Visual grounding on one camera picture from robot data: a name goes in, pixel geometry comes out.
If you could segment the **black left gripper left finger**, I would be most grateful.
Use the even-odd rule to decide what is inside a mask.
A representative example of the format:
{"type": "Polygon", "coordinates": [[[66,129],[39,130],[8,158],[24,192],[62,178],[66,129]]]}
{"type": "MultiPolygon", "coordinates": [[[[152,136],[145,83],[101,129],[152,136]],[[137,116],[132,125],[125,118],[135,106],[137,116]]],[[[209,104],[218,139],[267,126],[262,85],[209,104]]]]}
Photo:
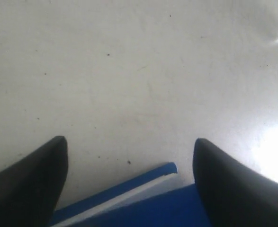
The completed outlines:
{"type": "Polygon", "coordinates": [[[68,145],[55,136],[0,171],[0,227],[45,227],[68,172],[68,145]]]}

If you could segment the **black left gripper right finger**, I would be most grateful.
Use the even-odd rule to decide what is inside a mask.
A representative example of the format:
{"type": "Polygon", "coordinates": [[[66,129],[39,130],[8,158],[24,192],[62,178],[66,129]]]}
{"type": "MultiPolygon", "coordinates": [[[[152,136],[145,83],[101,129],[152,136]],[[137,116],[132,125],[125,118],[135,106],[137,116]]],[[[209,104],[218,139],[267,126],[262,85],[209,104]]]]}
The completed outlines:
{"type": "Polygon", "coordinates": [[[278,183],[207,139],[195,141],[193,175],[214,227],[278,227],[278,183]]]}

